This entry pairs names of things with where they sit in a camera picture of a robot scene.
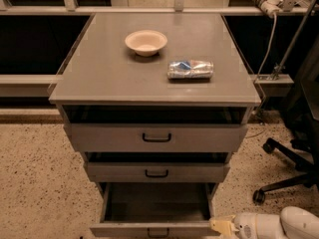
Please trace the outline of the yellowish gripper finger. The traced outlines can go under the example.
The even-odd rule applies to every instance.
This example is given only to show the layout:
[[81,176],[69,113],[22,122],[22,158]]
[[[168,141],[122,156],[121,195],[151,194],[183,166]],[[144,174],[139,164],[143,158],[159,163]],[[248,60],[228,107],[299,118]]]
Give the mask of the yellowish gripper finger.
[[210,228],[223,236],[233,236],[238,232],[234,225],[234,215],[212,217],[209,219]]

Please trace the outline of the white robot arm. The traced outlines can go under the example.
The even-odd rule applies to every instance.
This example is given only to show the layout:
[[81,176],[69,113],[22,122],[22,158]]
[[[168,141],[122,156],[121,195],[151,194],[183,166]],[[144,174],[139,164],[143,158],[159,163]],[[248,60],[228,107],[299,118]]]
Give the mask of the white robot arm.
[[288,206],[280,214],[243,212],[215,217],[210,228],[225,237],[237,239],[319,239],[319,218],[295,206]]

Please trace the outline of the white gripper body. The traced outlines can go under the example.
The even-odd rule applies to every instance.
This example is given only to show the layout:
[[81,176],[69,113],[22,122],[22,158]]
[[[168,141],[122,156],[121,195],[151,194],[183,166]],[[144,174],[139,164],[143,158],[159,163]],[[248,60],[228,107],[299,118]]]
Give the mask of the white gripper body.
[[239,239],[257,239],[255,213],[245,212],[237,214],[233,222],[235,235]]

